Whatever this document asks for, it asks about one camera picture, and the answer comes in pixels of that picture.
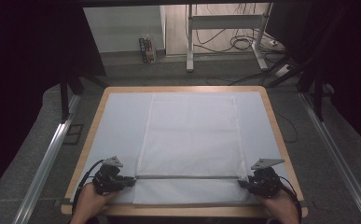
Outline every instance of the hand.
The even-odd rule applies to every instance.
[[[119,191],[100,195],[96,193],[92,183],[86,184],[78,196],[76,211],[73,214],[70,224],[86,223],[88,219],[98,215],[104,205],[114,199],[118,194]]]
[[[271,215],[282,224],[299,224],[299,212],[290,196],[282,189],[274,198],[256,195],[256,199],[265,205]]]

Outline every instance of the table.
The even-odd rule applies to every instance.
[[[280,154],[285,159],[285,169],[288,174],[289,181],[292,183],[296,192],[298,193],[299,200],[303,201],[303,195],[299,188],[297,177],[294,173],[291,160],[285,148],[283,137],[280,133],[278,124],[274,117],[271,103],[263,87],[217,87],[217,86],[189,86],[189,87],[110,87],[104,91],[102,100],[98,106],[93,123],[90,127],[90,132],[87,136],[85,145],[78,160],[74,175],[69,184],[69,188],[64,196],[66,201],[69,201],[73,195],[75,186],[78,184],[78,178],[81,174],[90,154],[93,139],[98,129],[102,114],[104,113],[106,101],[110,93],[120,92],[242,92],[242,91],[259,91],[267,115],[272,127],[274,138],[278,145]],[[307,216],[307,208],[302,208],[303,216]],[[64,214],[71,214],[71,204],[63,204],[62,212]],[[266,217],[264,210],[260,205],[140,205],[140,204],[119,204],[106,206],[103,215],[107,216],[166,216],[166,217]]]

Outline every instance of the white wall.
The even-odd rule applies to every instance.
[[[165,48],[163,7],[85,7],[84,12],[99,52],[140,50],[146,32],[156,49]]]

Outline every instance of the wooden table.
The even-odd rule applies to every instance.
[[[293,185],[298,194],[299,200],[303,201],[303,195],[299,188],[299,182],[294,173],[291,160],[288,156],[285,142],[276,122],[271,103],[267,92],[263,87],[248,86],[248,87],[217,87],[217,86],[181,86],[181,87],[109,87],[104,91],[104,95],[96,111],[93,123],[90,127],[90,132],[87,136],[85,145],[78,160],[69,188],[64,196],[68,202],[73,195],[77,181],[83,174],[83,168],[90,154],[93,139],[95,137],[98,125],[100,123],[106,101],[110,93],[116,92],[225,92],[225,91],[259,91],[264,103],[270,124],[277,142],[280,154],[285,159],[285,169],[288,174],[290,183]],[[72,205],[63,204],[62,212],[64,214],[72,213]],[[308,210],[306,207],[302,208],[302,215],[306,217]],[[106,206],[103,215],[108,216],[161,216],[161,217],[266,217],[264,209],[260,205],[139,205],[139,204],[119,204]]]

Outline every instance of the person's left hand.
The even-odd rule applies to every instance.
[[[119,194],[119,191],[109,192],[105,195],[96,193],[92,183],[86,184],[78,197],[76,211],[70,224],[84,224],[88,219],[95,217],[101,212],[104,205]]]

